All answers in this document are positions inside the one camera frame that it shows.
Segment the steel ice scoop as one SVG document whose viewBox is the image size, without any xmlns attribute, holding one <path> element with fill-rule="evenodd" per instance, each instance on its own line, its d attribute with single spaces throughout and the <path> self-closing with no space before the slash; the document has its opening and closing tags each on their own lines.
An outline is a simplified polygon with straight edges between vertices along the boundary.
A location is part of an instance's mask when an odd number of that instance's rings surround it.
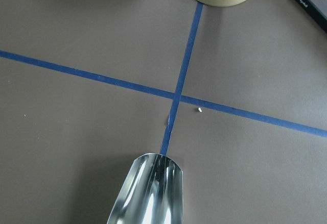
<svg viewBox="0 0 327 224">
<path fill-rule="evenodd" d="M 171 158 L 147 153 L 136 158 L 108 223 L 183 223 L 183 171 Z"/>
</svg>

